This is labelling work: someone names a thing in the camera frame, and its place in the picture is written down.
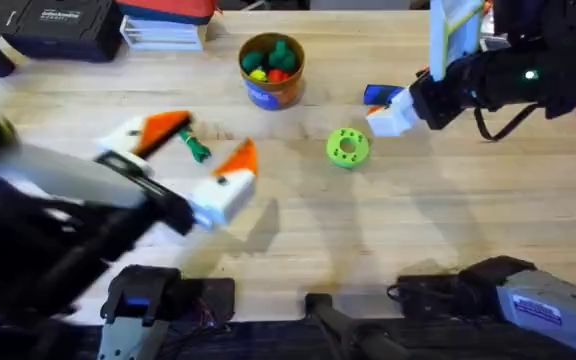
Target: red toy peg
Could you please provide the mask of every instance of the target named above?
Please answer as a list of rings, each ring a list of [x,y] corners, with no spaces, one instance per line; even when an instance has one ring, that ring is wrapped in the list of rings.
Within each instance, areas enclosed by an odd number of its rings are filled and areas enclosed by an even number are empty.
[[[287,80],[290,77],[290,74],[287,72],[281,71],[279,69],[272,69],[268,73],[268,81],[270,82],[282,82]]]

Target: sticker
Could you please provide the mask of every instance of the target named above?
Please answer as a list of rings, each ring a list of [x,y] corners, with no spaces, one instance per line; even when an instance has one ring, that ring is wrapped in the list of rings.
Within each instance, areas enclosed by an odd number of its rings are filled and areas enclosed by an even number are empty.
[[[39,20],[65,24],[78,24],[81,14],[81,11],[76,10],[44,9],[41,16],[39,16]]]
[[[512,303],[517,311],[536,316],[555,325],[561,326],[561,312],[554,306],[546,305],[527,297],[513,295]]]
[[[277,99],[277,97],[275,97],[273,94],[267,92],[266,90],[260,88],[248,80],[246,80],[246,89],[248,89],[248,95],[250,96],[250,99],[252,99],[252,101],[258,106],[266,110],[279,109],[279,99]]]

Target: green led light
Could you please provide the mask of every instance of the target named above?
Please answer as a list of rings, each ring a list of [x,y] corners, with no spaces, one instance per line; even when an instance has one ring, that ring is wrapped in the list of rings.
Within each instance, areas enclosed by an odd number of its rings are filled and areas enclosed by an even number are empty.
[[[524,78],[526,78],[526,80],[537,80],[539,79],[539,73],[535,70],[528,70],[524,74]]]

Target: blue object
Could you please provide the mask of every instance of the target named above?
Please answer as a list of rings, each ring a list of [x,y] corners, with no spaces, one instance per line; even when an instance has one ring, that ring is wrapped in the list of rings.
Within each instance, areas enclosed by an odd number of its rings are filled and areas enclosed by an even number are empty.
[[[391,85],[368,85],[364,90],[364,104],[388,105],[404,88]]]
[[[150,305],[150,299],[142,297],[128,297],[126,298],[126,304],[133,306],[148,306]]]
[[[260,88],[248,80],[244,80],[250,100],[257,106],[266,110],[277,110],[280,107],[279,99],[272,93]]]

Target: green donut toy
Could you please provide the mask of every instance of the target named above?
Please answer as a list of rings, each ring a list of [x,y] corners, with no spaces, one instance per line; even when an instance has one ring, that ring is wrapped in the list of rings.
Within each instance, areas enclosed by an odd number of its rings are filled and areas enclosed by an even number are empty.
[[[370,145],[366,136],[360,131],[343,128],[330,134],[326,153],[335,165],[349,169],[366,160],[370,153]]]

